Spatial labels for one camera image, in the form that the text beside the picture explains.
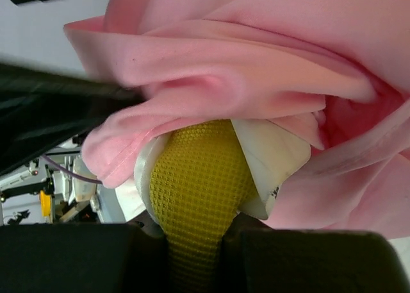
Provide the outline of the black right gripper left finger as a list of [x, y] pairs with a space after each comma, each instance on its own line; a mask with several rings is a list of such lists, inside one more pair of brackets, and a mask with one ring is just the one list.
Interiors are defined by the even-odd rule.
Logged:
[[166, 241], [147, 213], [127, 224], [1, 227], [1, 292], [169, 292]]

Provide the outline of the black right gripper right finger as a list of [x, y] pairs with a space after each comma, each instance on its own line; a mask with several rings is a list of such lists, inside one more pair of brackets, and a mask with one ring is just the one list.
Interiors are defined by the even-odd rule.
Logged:
[[387, 240], [367, 231], [274, 230], [237, 215], [222, 241], [221, 292], [409, 292]]

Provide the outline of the white pillow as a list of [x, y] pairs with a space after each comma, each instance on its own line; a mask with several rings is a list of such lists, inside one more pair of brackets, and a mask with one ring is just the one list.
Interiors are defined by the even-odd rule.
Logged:
[[257, 194], [231, 121], [160, 135], [136, 159], [136, 190], [167, 239], [172, 292], [216, 290], [223, 236]]

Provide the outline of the pink pillowcase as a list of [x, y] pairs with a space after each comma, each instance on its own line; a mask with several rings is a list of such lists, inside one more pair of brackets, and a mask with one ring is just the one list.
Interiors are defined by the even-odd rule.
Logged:
[[106, 187], [160, 135], [267, 120], [311, 147], [269, 226], [409, 235], [409, 0], [110, 0], [64, 30], [87, 73], [146, 97], [83, 144]]

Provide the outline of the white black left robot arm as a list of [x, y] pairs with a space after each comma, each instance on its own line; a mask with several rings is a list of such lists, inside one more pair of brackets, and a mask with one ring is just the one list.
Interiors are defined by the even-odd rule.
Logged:
[[139, 91], [117, 84], [2, 63], [1, 174], [144, 101]]

